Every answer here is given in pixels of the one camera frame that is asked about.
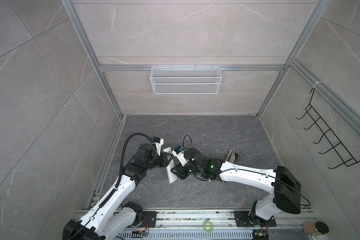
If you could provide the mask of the white remote control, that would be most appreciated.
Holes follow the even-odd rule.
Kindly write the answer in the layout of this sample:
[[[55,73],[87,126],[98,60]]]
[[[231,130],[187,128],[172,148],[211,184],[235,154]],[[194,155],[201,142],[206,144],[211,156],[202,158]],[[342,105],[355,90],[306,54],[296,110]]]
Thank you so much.
[[[163,152],[164,152],[168,180],[169,180],[169,183],[172,184],[173,182],[175,182],[178,179],[177,176],[171,172],[171,169],[175,167],[174,156],[172,154],[171,147],[163,149]]]

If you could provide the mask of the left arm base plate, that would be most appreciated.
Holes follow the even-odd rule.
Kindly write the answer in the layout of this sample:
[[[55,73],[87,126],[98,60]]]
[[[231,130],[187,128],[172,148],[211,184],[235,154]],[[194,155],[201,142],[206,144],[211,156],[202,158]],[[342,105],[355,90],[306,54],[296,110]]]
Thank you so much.
[[[154,228],[156,226],[158,212],[143,211],[136,214],[134,222],[131,224],[133,228]]]

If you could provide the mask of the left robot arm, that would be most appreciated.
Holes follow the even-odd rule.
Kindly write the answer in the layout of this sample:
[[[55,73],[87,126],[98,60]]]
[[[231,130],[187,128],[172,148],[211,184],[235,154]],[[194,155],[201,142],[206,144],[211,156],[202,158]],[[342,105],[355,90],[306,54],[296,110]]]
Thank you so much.
[[[113,240],[127,227],[147,229],[142,206],[128,202],[119,213],[116,211],[149,170],[168,165],[167,153],[162,152],[164,139],[152,137],[149,141],[121,166],[117,180],[100,201],[78,221],[70,220],[65,225],[64,240]]]

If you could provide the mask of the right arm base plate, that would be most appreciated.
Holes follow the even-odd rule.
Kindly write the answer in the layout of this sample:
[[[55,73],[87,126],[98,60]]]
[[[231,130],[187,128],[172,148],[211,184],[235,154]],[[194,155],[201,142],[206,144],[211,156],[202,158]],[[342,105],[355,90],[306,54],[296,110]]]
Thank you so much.
[[[234,211],[234,220],[237,227],[276,227],[274,217],[269,220],[263,220],[256,215],[252,215],[250,211]]]

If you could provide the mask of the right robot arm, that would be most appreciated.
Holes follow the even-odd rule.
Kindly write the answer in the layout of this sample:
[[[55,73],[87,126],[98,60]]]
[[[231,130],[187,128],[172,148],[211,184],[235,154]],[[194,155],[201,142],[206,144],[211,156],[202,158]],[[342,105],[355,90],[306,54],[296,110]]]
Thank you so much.
[[[265,226],[275,214],[285,212],[299,215],[304,198],[301,183],[283,166],[276,169],[255,169],[240,166],[221,159],[208,159],[195,148],[177,146],[172,155],[179,164],[171,167],[171,173],[179,179],[194,176],[204,182],[233,182],[252,186],[268,195],[254,201],[251,211],[245,217],[250,225]]]

